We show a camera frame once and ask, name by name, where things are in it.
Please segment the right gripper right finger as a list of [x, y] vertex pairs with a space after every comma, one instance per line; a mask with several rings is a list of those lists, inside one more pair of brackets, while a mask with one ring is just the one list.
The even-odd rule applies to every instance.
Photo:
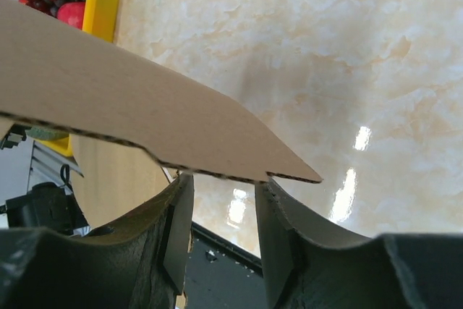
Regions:
[[270, 308], [460, 308], [460, 234], [349, 231], [276, 182], [255, 186]]

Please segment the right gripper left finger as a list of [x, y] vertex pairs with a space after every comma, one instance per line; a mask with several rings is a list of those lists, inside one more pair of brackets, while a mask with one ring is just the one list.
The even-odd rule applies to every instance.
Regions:
[[173, 308], [183, 293], [194, 180], [180, 174], [154, 198], [83, 237], [1, 231], [3, 308]]

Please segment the brown cardboard box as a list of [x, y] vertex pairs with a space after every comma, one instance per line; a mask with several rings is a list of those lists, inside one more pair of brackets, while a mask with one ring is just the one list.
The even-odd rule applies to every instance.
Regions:
[[168, 67], [1, 0], [1, 131], [62, 130], [235, 186], [322, 177], [252, 112]]

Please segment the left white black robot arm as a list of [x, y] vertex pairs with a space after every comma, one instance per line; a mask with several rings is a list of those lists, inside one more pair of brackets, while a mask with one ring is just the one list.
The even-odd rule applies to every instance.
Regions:
[[72, 189], [70, 173], [70, 166], [64, 164], [60, 168], [61, 185], [43, 182], [34, 185], [26, 195], [8, 199], [1, 205], [8, 226], [47, 227], [68, 236], [78, 229], [87, 229], [89, 224], [74, 194], [66, 193]]

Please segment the green melon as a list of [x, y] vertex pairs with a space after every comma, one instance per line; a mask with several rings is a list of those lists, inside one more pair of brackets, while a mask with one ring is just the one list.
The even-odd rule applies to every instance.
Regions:
[[28, 137], [42, 141], [61, 140], [69, 136], [68, 132], [44, 127], [31, 127], [30, 129], [25, 130], [25, 133]]

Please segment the red tomato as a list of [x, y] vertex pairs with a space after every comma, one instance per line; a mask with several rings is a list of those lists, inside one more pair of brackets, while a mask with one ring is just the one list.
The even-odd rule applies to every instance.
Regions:
[[56, 14], [56, 18], [72, 27], [81, 30], [83, 26], [84, 13], [84, 1], [69, 2], [59, 8]]

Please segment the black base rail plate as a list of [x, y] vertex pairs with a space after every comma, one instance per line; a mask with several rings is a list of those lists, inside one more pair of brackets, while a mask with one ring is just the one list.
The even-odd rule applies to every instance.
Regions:
[[186, 267], [187, 308], [266, 309], [260, 259], [197, 223]]

